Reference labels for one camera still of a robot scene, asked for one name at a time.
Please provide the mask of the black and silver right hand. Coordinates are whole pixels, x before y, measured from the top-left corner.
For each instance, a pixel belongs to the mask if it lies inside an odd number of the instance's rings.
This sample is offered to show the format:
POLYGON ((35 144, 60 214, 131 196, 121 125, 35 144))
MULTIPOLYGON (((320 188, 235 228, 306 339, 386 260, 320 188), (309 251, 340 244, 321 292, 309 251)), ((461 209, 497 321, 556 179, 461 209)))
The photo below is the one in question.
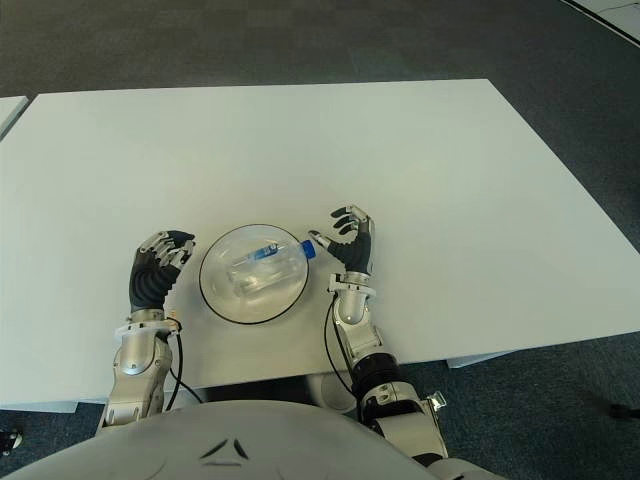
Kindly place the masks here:
POLYGON ((337 242, 317 230, 309 230, 311 239, 338 260, 346 272, 371 276, 375 244, 373 218, 356 205, 340 207, 331 217, 336 220, 333 228, 339 235, 354 233, 355 237, 348 242, 337 242))

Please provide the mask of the black and silver left hand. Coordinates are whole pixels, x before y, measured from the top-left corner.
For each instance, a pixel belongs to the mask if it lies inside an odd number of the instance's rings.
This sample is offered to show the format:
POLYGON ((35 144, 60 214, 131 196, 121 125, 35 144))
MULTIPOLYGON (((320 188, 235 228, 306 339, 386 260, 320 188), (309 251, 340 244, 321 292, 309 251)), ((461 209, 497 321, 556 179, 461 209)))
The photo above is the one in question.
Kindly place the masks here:
POLYGON ((163 310, 195 247, 193 234, 165 230, 151 235, 136 250, 129 278, 131 312, 163 310))

